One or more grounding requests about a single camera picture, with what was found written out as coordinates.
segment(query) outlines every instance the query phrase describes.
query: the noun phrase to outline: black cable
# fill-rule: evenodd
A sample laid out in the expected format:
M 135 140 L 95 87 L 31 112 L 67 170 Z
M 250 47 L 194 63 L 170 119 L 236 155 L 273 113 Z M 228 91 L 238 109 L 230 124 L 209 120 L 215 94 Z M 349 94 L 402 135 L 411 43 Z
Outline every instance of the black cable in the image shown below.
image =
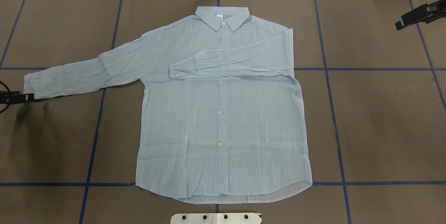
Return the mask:
M 3 83 L 2 81 L 0 81 L 0 84 L 2 84 L 2 86 L 4 86 L 4 87 L 6 88 L 6 91 L 8 92 L 8 96 L 11 96 L 12 93 L 11 93 L 11 90 L 9 89 L 9 87 L 8 87 L 5 83 Z M 0 111 L 0 113 L 3 113 L 4 111 L 6 111 L 6 109 L 7 109 L 9 106 L 10 106 L 9 104 L 6 105 L 6 107 L 3 108 L 3 109 Z

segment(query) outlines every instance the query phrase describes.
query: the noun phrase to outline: white surface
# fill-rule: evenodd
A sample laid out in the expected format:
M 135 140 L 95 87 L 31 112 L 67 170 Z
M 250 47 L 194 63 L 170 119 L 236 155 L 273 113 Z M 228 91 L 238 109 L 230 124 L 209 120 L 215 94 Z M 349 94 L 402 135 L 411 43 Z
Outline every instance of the white surface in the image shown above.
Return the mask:
M 201 213 L 201 214 L 175 214 L 170 218 L 170 224 L 261 224 L 262 218 L 258 213 Z

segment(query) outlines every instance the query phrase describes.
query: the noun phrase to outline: white metal plate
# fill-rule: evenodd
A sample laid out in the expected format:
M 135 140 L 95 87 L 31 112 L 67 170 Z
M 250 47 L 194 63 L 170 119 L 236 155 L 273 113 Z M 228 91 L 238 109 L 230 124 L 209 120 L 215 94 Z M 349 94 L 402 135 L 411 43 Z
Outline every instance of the white metal plate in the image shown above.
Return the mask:
M 170 224 L 261 224 L 261 216 L 260 213 L 174 214 Z

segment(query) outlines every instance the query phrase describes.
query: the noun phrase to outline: shirt collar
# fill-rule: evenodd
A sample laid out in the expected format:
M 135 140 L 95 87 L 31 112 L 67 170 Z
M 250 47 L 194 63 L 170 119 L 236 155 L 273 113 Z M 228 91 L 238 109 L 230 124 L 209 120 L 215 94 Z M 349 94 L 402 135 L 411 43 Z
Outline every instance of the shirt collar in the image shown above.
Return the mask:
M 232 32 L 235 32 L 250 16 L 247 7 L 198 6 L 195 14 L 215 31 L 218 31 L 222 22 L 217 14 L 232 15 L 226 19 Z

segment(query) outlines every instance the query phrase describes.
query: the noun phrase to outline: shirt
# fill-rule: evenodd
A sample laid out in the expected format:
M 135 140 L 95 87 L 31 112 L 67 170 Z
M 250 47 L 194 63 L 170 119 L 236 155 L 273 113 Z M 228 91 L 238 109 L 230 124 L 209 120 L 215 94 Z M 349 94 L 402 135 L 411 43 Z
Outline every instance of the shirt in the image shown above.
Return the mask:
M 137 186 L 187 203 L 266 203 L 312 185 L 293 66 L 292 29 L 248 8 L 198 7 L 95 59 L 28 74 L 24 93 L 139 79 Z

